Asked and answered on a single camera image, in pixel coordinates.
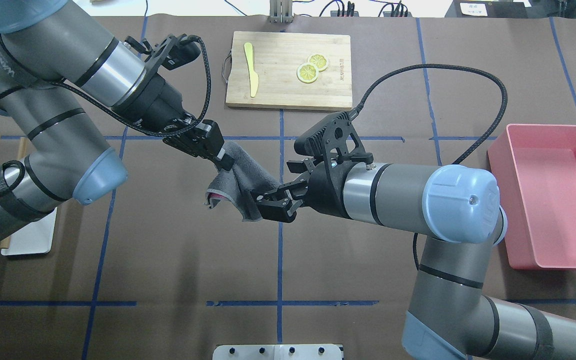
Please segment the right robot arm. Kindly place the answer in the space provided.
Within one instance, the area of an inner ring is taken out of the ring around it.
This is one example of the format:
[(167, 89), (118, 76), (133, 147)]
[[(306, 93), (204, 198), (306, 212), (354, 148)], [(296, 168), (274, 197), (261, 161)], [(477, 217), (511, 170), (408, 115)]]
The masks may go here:
[(508, 217), (496, 178), (462, 165), (306, 158), (298, 178), (253, 200), (266, 220), (290, 223), (297, 209), (426, 235), (407, 308), (402, 346), (416, 360), (576, 360), (576, 321), (482, 293), (491, 252)]

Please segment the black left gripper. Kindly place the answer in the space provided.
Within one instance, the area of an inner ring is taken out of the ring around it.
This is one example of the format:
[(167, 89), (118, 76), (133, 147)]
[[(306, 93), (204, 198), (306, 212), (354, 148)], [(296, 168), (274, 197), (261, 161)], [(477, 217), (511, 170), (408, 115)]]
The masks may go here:
[(140, 133), (167, 138), (188, 132), (190, 153), (210, 160), (218, 171), (230, 171), (234, 158), (226, 153), (219, 125), (199, 119), (183, 108), (182, 95), (160, 75), (154, 75), (124, 102), (112, 107), (125, 124)]

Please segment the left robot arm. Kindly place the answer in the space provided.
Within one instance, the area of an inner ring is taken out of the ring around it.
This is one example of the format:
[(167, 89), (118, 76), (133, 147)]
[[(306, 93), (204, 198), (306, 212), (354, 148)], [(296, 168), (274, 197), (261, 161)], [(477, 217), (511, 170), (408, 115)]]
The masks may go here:
[(0, 115), (11, 117), (35, 152), (0, 165), (0, 241), (61, 203), (82, 205), (128, 177), (118, 153), (76, 100), (192, 157), (231, 170), (224, 139), (205, 113), (194, 116), (159, 75), (203, 58), (208, 109), (210, 66), (200, 37), (116, 38), (71, 0), (0, 0)]

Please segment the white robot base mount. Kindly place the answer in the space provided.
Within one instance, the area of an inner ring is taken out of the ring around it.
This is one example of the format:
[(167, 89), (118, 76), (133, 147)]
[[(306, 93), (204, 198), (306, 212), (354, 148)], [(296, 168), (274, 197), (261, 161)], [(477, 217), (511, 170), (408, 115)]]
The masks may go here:
[(217, 346), (213, 360), (343, 360), (343, 347), (316, 344), (224, 344)]

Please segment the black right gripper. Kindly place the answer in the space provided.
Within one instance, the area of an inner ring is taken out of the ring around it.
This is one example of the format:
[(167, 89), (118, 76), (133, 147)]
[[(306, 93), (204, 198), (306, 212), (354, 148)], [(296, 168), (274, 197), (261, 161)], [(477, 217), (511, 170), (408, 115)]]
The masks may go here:
[(291, 173), (300, 176), (274, 189), (250, 192), (263, 219), (292, 223), (302, 206), (320, 214), (350, 218), (343, 202), (343, 189), (353, 162), (344, 161), (328, 169), (329, 163), (322, 161), (308, 170), (307, 166), (314, 164), (311, 159), (288, 161), (286, 164)]

